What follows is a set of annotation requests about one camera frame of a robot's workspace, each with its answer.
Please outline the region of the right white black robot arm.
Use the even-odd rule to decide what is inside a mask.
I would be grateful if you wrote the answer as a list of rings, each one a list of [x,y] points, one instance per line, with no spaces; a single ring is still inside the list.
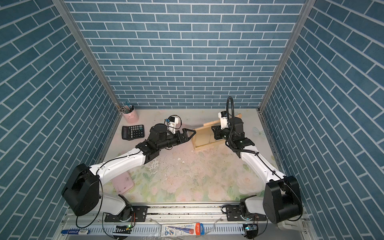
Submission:
[[[263,214],[273,224],[298,221],[303,216],[300,186],[293,176],[280,172],[259,152],[245,136],[241,118],[219,113],[220,125],[212,126],[214,138],[225,140],[229,147],[265,183],[263,201],[254,197],[241,200],[242,215]]]

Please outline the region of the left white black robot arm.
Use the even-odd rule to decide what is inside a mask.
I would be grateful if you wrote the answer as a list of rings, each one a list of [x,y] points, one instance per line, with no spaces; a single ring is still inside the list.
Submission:
[[[62,196],[77,217],[93,210],[119,218],[132,218],[132,205],[123,195],[104,192],[104,185],[130,169],[145,165],[159,156],[160,151],[191,140],[195,130],[183,128],[172,133],[165,124],[156,124],[149,137],[127,153],[101,164],[76,166],[62,190]]]

